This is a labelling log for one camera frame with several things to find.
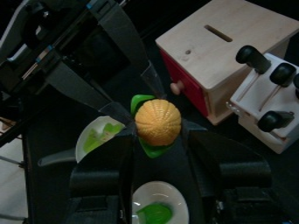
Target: wooden cube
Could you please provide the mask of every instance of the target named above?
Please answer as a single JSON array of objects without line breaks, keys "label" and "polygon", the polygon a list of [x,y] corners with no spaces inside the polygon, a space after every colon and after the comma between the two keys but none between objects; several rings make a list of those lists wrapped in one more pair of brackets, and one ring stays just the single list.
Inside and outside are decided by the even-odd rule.
[{"label": "wooden cube", "polygon": [[299,22],[244,0],[211,0],[157,39],[172,91],[219,124],[231,114],[225,103],[250,70],[235,60],[242,46],[279,58]]}]

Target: white plate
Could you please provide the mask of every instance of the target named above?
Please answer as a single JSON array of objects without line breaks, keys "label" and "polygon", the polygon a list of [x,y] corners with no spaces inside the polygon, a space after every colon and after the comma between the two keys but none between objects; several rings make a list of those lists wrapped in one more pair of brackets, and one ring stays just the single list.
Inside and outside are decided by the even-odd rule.
[{"label": "white plate", "polygon": [[[91,130],[95,130],[97,135],[101,135],[103,129],[108,123],[111,123],[112,125],[116,125],[116,124],[121,125],[121,129],[125,127],[125,125],[121,122],[119,122],[109,116],[100,116],[93,122],[91,122],[79,135],[79,141],[76,144],[77,162],[88,155],[88,153],[84,151],[84,143],[87,142]],[[104,141],[101,140],[101,142],[105,142],[107,140],[109,140],[115,136],[115,134],[116,133],[108,134],[108,137],[105,137],[105,140]]]},{"label": "white plate", "polygon": [[152,181],[141,185],[133,193],[132,224],[139,223],[136,212],[152,203],[161,203],[172,210],[172,218],[167,224],[188,224],[189,213],[181,193],[163,181]]}]

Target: green sauce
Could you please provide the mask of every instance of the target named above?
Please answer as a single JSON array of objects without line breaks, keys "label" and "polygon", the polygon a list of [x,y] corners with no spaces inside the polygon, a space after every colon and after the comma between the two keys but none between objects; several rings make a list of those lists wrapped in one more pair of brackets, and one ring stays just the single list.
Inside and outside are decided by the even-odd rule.
[{"label": "green sauce", "polygon": [[172,218],[171,209],[161,204],[151,204],[136,211],[140,224],[165,224]]}]

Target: black surface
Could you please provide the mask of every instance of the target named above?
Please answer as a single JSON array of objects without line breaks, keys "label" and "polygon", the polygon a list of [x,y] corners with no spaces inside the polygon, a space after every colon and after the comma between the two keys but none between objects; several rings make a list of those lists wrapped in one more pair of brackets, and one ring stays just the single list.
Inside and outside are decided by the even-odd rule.
[{"label": "black surface", "polygon": [[[282,11],[283,14],[292,18],[298,17],[298,13],[295,13],[295,10],[298,10],[298,8],[295,8],[298,6],[296,1],[275,1],[275,3],[272,1],[251,2],[258,2],[258,4],[262,4],[275,11]],[[284,7],[279,8],[278,5],[282,5],[282,2],[284,2]],[[278,155],[255,139],[243,127],[239,126],[237,117],[235,115],[215,127],[201,116],[188,99],[183,95],[175,96],[171,94],[168,88],[171,83],[169,74],[167,73],[161,56],[155,45],[155,39],[197,9],[196,7],[199,7],[199,3],[193,3],[189,5],[191,7],[187,7],[188,9],[179,11],[181,5],[183,3],[177,3],[169,10],[167,10],[167,4],[161,5],[163,10],[156,8],[160,14],[164,11],[172,11],[172,16],[167,19],[164,19],[164,17],[157,17],[161,19],[160,21],[159,19],[155,20],[159,24],[156,26],[157,28],[149,27],[151,31],[145,32],[147,34],[143,35],[148,56],[161,76],[168,100],[176,105],[185,119],[200,124],[211,132],[236,140],[266,158],[272,171],[272,188],[280,199],[284,212],[290,215],[292,222],[299,223],[299,142],[296,142],[283,154]],[[140,8],[140,13],[135,15],[133,13],[131,14],[136,24],[140,14],[140,20],[145,18],[145,15],[148,16],[148,14],[143,15],[144,11],[148,10]],[[140,27],[140,33],[144,34],[144,27],[148,28],[148,22],[143,20],[143,23],[137,27]],[[286,55],[286,59],[296,65],[299,65],[298,38],[298,35],[291,38]],[[127,109],[129,109],[131,98],[135,94],[151,94],[147,85],[143,83],[135,69],[131,67],[127,67],[121,73],[117,73],[105,83],[101,83],[101,87],[107,90],[112,99],[120,102]],[[37,161],[41,157],[75,147],[80,132],[99,115],[91,108],[61,96],[53,90],[49,91],[47,97],[53,98],[55,103],[49,110],[32,121],[29,129],[24,133],[24,158],[28,165],[25,181],[29,202],[29,221],[37,224],[52,224],[60,223],[61,221],[69,198],[71,171],[76,165],[76,163],[65,163],[41,168],[37,166]],[[157,159],[149,159],[140,148],[135,150],[135,158],[135,176],[139,177],[135,182],[135,188],[144,182],[152,180],[163,180],[173,184],[181,191],[188,201],[188,206],[191,206],[191,217],[195,217],[195,211],[199,205],[197,198],[200,195],[195,191],[196,186],[188,180],[192,174],[183,152],[181,139],[177,139],[173,149]]]}]

